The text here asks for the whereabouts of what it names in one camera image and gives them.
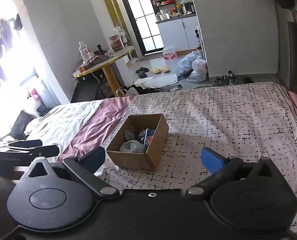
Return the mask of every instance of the table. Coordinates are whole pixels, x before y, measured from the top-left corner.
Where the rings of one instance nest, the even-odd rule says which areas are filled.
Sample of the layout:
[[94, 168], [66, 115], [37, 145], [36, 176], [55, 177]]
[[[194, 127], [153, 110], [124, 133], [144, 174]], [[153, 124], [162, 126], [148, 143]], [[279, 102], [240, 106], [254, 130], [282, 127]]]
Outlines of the table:
[[106, 60], [106, 61], [103, 61], [101, 63], [98, 63], [96, 65], [94, 65], [93, 67], [85, 70], [84, 72], [80, 72], [80, 70], [76, 70], [74, 73], [73, 73], [73, 77], [82, 77], [82, 76], [85, 76], [87, 74], [93, 74], [94, 71], [97, 71], [99, 69], [103, 69], [103, 72], [107, 78], [107, 81], [108, 81], [108, 84], [110, 85], [114, 95], [116, 96], [116, 90], [120, 88], [117, 80], [116, 80], [116, 77], [111, 69], [111, 64], [116, 62], [117, 60], [125, 57], [127, 54], [130, 54], [132, 51], [134, 50], [134, 47], [133, 46], [126, 46], [124, 47], [123, 49], [117, 51], [115, 54], [114, 54], [114, 57]]

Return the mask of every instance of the metal screw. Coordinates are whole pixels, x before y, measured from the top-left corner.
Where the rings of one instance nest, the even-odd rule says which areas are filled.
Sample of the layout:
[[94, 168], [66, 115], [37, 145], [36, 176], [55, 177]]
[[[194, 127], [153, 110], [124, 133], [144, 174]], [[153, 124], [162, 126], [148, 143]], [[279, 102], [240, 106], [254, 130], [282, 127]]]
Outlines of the metal screw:
[[204, 193], [204, 189], [201, 187], [191, 187], [188, 189], [188, 193], [191, 195], [202, 195]]
[[116, 188], [114, 187], [103, 187], [101, 193], [104, 195], [113, 195], [116, 193]]
[[152, 193], [148, 194], [148, 196], [149, 196], [149, 197], [157, 197], [157, 194], [154, 193], [154, 192], [152, 192]]

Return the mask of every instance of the yellow table edge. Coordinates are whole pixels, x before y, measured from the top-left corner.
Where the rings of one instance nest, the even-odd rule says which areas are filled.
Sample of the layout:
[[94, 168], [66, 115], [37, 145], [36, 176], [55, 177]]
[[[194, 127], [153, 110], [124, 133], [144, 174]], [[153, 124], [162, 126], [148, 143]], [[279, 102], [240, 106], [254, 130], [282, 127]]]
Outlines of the yellow table edge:
[[125, 53], [122, 54], [121, 56], [119, 56], [119, 57], [117, 57], [117, 58], [115, 58], [115, 59], [112, 59], [111, 61], [105, 63], [104, 65], [102, 65], [102, 66], [100, 66], [100, 67], [97, 67], [97, 68], [94, 68], [94, 69], [91, 69], [91, 70], [87, 70], [87, 71], [85, 71], [85, 72], [83, 72], [83, 73], [81, 73], [81, 74], [78, 74], [78, 75], [74, 75], [74, 73], [73, 73], [73, 77], [82, 77], [82, 76], [85, 76], [85, 75], [87, 75], [87, 74], [90, 74], [90, 73], [92, 73], [92, 72], [94, 72], [94, 71], [97, 71], [97, 70], [99, 70], [99, 69], [101, 69], [101, 68], [103, 68], [103, 67], [106, 67], [107, 65], [111, 65], [112, 63], [116, 62], [117, 60], [119, 60], [119, 59], [125, 57], [127, 54], [131, 53], [133, 50], [134, 50], [134, 48], [132, 48], [132, 49], [128, 49], [127, 52], [125, 52]]

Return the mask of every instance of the cardboard box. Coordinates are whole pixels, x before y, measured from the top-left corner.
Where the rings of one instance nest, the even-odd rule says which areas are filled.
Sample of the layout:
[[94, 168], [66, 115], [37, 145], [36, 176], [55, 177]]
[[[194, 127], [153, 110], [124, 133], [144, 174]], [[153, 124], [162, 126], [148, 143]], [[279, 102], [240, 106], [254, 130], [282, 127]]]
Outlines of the cardboard box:
[[[146, 153], [119, 152], [122, 144], [126, 142], [124, 133], [131, 127], [134, 127], [136, 132], [146, 128], [156, 130]], [[160, 164], [168, 131], [169, 126], [163, 114], [130, 115], [108, 145], [107, 154], [120, 168], [156, 171]]]

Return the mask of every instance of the kitchen cabinet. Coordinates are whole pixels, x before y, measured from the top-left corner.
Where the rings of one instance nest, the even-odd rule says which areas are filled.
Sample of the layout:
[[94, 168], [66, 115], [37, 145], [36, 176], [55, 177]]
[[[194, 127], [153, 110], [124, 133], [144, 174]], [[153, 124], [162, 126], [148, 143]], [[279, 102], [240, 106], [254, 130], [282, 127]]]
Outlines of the kitchen cabinet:
[[196, 49], [198, 47], [195, 34], [197, 26], [197, 16], [158, 23], [164, 47], [174, 46], [176, 51]]
[[186, 32], [189, 49], [196, 49], [198, 47], [198, 42], [195, 33], [195, 30], [197, 30], [198, 27], [197, 16], [183, 18], [182, 20]]
[[164, 47], [175, 47], [176, 51], [189, 50], [182, 19], [158, 24]]

